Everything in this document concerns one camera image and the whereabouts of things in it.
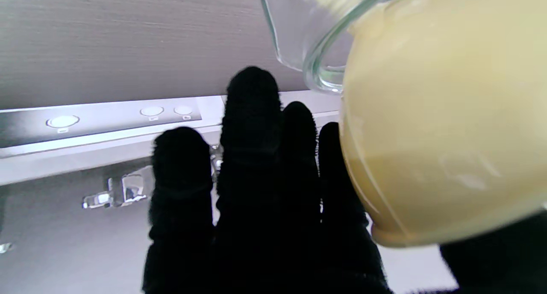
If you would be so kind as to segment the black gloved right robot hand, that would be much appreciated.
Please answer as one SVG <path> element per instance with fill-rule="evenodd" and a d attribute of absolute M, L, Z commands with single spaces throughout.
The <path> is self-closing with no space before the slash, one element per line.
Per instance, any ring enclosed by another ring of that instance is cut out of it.
<path fill-rule="evenodd" d="M 154 141 L 145 294 L 390 294 L 340 148 L 298 101 L 281 106 L 272 74 L 227 86 L 220 173 L 181 126 Z"/>

